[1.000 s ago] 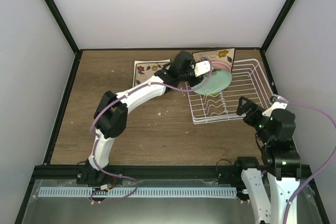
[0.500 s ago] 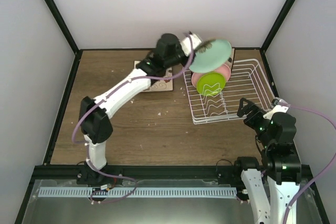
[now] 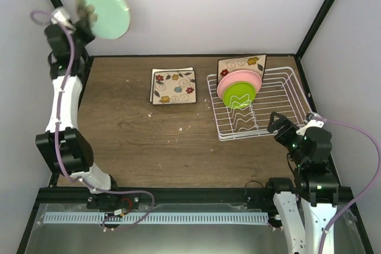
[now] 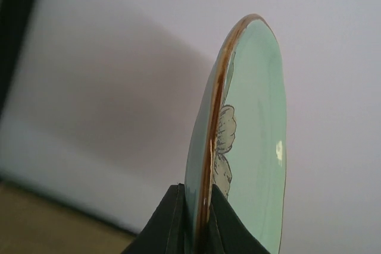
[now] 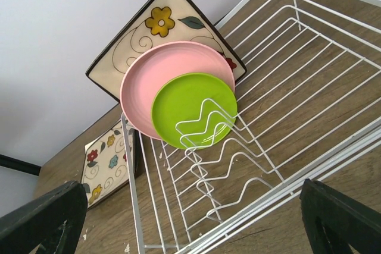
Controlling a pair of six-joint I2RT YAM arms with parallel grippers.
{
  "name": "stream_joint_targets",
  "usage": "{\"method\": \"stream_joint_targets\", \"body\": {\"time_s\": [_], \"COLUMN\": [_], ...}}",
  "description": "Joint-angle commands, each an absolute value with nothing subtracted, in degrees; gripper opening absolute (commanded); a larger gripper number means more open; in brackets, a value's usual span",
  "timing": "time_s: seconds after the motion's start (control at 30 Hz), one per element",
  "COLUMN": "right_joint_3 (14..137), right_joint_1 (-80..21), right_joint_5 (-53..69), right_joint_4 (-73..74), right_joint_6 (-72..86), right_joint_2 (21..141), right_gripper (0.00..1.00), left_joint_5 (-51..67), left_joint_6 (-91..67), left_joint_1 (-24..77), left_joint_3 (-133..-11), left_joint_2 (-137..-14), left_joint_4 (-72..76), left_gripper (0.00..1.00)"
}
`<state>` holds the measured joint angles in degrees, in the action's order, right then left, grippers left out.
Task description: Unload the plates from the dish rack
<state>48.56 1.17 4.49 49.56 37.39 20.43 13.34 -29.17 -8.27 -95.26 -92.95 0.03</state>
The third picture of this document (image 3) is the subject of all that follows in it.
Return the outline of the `mint green floral plate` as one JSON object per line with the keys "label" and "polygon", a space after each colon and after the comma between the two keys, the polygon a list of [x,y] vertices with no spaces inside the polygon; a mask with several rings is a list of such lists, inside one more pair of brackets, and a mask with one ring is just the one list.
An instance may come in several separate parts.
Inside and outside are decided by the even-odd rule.
{"label": "mint green floral plate", "polygon": [[89,25],[95,37],[103,39],[118,39],[130,26],[126,0],[76,0],[76,14]]}

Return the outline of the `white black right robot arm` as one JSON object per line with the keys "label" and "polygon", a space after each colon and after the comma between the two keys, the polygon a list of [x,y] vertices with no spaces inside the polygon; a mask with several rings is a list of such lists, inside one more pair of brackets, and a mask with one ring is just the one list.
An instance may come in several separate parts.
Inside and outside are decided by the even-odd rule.
{"label": "white black right robot arm", "polygon": [[286,116],[272,112],[267,131],[284,146],[293,162],[293,180],[271,178],[265,203],[278,211],[288,253],[334,253],[334,231],[329,221],[336,215],[339,183],[330,167],[332,135],[322,120],[309,113],[298,127]]}

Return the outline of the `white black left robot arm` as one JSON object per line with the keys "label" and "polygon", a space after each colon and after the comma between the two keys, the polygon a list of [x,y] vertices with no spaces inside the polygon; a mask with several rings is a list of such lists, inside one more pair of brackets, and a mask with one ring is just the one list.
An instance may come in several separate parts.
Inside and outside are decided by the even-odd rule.
{"label": "white black left robot arm", "polygon": [[[280,149],[267,137],[217,140],[206,83],[192,104],[147,102],[143,69],[153,62],[152,57],[90,59],[86,84],[71,75],[71,57],[57,64],[47,134],[53,137],[52,172],[59,175],[59,189],[99,189],[101,202],[114,209],[122,195],[242,187],[286,174]],[[79,158],[80,175],[72,177],[61,143],[71,129],[84,131],[94,148],[91,165],[101,170],[99,183],[86,178],[90,169]]]}

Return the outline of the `lime green round plate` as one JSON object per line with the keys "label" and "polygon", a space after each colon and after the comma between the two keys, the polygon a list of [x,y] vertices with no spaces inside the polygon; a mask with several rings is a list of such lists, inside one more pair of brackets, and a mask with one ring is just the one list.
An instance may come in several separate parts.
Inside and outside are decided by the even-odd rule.
{"label": "lime green round plate", "polygon": [[230,85],[223,93],[223,103],[230,109],[243,109],[252,104],[257,91],[255,87],[244,81]]}

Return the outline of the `pink round plate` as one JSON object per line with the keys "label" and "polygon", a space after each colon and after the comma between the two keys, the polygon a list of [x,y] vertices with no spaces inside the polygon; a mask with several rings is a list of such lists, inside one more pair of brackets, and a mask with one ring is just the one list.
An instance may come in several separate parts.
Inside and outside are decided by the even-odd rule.
{"label": "pink round plate", "polygon": [[236,70],[223,77],[217,85],[217,95],[220,99],[228,87],[238,82],[247,82],[251,84],[258,92],[262,86],[262,78],[254,71]]}

